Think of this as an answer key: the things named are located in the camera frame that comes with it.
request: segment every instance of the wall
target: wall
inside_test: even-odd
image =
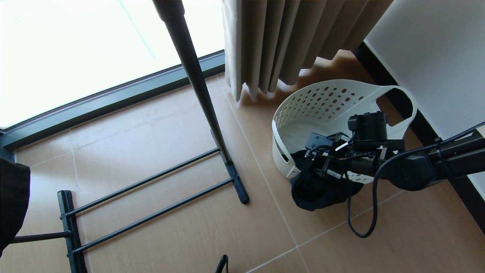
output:
[[[442,138],[485,120],[485,1],[394,0],[365,42]],[[485,199],[485,172],[470,175]]]

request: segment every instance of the black garment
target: black garment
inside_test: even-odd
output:
[[[346,180],[322,179],[313,170],[315,166],[323,165],[325,159],[321,156],[315,160],[305,157],[306,150],[298,151],[291,155],[296,167],[301,171],[299,175],[290,179],[291,196],[296,205],[302,209],[314,211],[347,200],[349,191],[352,195],[357,194],[364,184]]]
[[[30,197],[30,168],[0,158],[0,257],[24,223]]]

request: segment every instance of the laundry basket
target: laundry basket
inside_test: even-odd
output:
[[[402,139],[416,115],[416,106],[414,97],[401,86],[330,80],[308,85],[286,98],[276,110],[272,122],[273,160],[279,171],[288,179],[298,175],[300,170],[290,154],[303,150],[311,133],[328,136],[343,132],[350,136],[352,132],[347,127],[349,117],[379,111],[375,101],[394,88],[401,90],[413,105],[411,117],[387,126],[389,139]],[[352,172],[349,172],[349,179],[364,184],[372,182],[372,177]]]

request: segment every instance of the robotic arm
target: robotic arm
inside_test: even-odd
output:
[[[354,115],[348,120],[352,132],[322,136],[312,133],[306,143],[306,157],[323,157],[323,165],[314,171],[324,180],[348,180],[347,172],[374,177],[372,203],[374,217],[365,234],[357,233],[350,223],[348,198],[347,222],[361,238],[368,237],[377,222],[377,181],[389,180],[394,186],[421,190],[447,178],[485,171],[485,122],[449,139],[404,151],[402,139],[388,139],[386,115],[383,112]]]

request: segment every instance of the sheer white curtain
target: sheer white curtain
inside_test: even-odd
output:
[[[234,98],[296,83],[317,56],[357,48],[392,0],[223,0],[226,80]]]

